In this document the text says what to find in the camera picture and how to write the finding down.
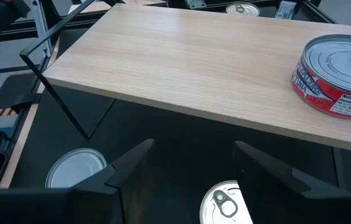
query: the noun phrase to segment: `silver can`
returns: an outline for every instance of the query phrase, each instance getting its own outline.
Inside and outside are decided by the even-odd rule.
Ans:
[[[236,14],[242,16],[259,16],[260,9],[254,4],[246,3],[246,2],[234,2],[227,6],[225,11],[228,14]]]
[[[236,180],[214,185],[200,206],[200,224],[252,224]]]
[[[71,187],[106,167],[105,158],[94,149],[75,149],[62,156],[50,169],[46,188]]]
[[[351,35],[325,35],[310,41],[292,82],[298,95],[311,106],[351,118]]]

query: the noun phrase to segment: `can rim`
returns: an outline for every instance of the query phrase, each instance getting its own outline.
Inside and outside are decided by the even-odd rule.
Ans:
[[[221,185],[224,185],[224,184],[238,184],[238,181],[236,180],[225,180],[223,182],[220,182],[216,185],[214,185],[213,187],[211,187],[205,194],[205,196],[203,197],[202,199],[202,203],[200,204],[200,210],[199,210],[199,219],[200,219],[200,224],[203,224],[203,213],[202,213],[202,209],[204,207],[204,203],[206,201],[206,199],[208,198],[208,196],[210,195],[210,193],[216,189],[217,187],[221,186]]]
[[[260,13],[261,13],[260,8],[257,7],[256,5],[254,5],[254,4],[252,4],[252,3],[248,3],[248,2],[243,2],[243,1],[240,1],[240,2],[233,2],[233,3],[229,4],[229,5],[227,5],[227,7],[225,8],[225,12],[226,12],[227,14],[231,14],[231,13],[228,12],[228,9],[229,9],[230,7],[236,5],[236,4],[243,4],[243,5],[247,5],[247,6],[253,6],[255,9],[257,9],[257,15],[255,14],[255,15],[252,15],[252,16],[259,16]]]
[[[320,73],[318,72],[315,72],[315,69],[314,67],[312,66],[311,63],[308,63],[307,61],[307,51],[315,44],[319,43],[322,39],[351,39],[351,35],[348,35],[348,34],[329,34],[329,35],[322,35],[320,37],[316,37],[312,40],[310,40],[306,46],[304,47],[304,50],[303,50],[303,63],[304,65],[309,69],[311,70],[315,76],[321,78],[321,80],[325,81],[327,84],[329,85],[332,85],[333,87],[335,87],[336,89],[339,89],[339,90],[342,90],[342,91],[349,91],[351,92],[351,88],[347,88],[343,85],[340,85],[338,83],[335,83],[335,82],[332,82],[331,80],[329,80],[328,78],[324,77],[323,75],[321,75]]]
[[[98,152],[97,150],[90,149],[90,148],[74,149],[74,150],[66,153],[65,155],[63,155],[61,158],[59,158],[53,164],[53,166],[51,167],[51,169],[47,175],[47,178],[45,179],[45,188],[52,188],[52,178],[54,177],[55,171],[58,169],[59,165],[62,164],[68,158],[70,158],[78,153],[81,153],[81,152],[88,152],[90,154],[93,154],[94,156],[96,156],[96,158],[98,158],[102,162],[104,168],[107,166],[104,156],[100,152]]]

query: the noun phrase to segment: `can lid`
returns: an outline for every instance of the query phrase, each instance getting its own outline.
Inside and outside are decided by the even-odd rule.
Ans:
[[[245,2],[234,2],[228,5],[225,11],[228,14],[239,14],[244,16],[260,15],[260,9],[257,6]]]
[[[52,166],[45,180],[45,187],[71,187],[105,167],[105,158],[97,150],[75,149],[66,153]]]
[[[310,41],[305,62],[319,78],[351,91],[351,35],[325,35]]]
[[[236,180],[212,187],[200,206],[200,224],[220,223],[253,223]]]

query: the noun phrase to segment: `light wood surface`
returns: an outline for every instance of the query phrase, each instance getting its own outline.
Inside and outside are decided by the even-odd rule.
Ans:
[[[326,34],[351,34],[351,26],[117,4],[44,75],[60,86],[351,149],[351,119],[311,108],[292,89],[305,44]]]
[[[69,13],[71,13],[73,10],[75,10],[77,7],[79,7],[80,5],[79,4],[76,4],[76,5],[72,5],[70,6],[70,9],[69,9]],[[93,2],[91,3],[89,6],[87,6],[87,8],[85,8],[82,13],[85,13],[85,12],[96,12],[96,11],[102,11],[102,10],[108,10],[110,9],[111,6],[108,5],[107,3],[105,2]]]
[[[164,3],[165,1],[161,0],[123,0],[126,4],[134,4],[134,5],[148,5],[148,4],[157,4]]]

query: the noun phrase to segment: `pull tab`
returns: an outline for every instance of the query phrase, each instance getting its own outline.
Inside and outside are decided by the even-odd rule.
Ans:
[[[224,191],[214,191],[213,199],[224,217],[231,218],[238,212],[238,205]]]
[[[240,5],[240,4],[237,4],[237,5],[235,6],[235,9],[236,9],[237,12],[240,12],[240,13],[243,13],[243,12],[246,11],[246,9],[245,9],[242,5]]]

